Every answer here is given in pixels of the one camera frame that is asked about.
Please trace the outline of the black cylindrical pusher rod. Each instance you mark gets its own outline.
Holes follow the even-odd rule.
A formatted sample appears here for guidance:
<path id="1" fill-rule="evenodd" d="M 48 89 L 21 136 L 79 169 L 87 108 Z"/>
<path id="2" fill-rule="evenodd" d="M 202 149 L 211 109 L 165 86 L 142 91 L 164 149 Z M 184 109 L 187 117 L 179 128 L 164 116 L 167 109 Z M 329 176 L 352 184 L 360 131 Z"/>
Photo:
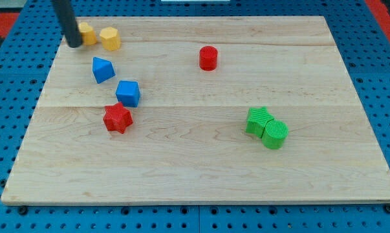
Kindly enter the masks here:
<path id="1" fill-rule="evenodd" d="M 51 3 L 68 46 L 71 48 L 80 47 L 82 38 L 70 1 L 51 0 Z"/>

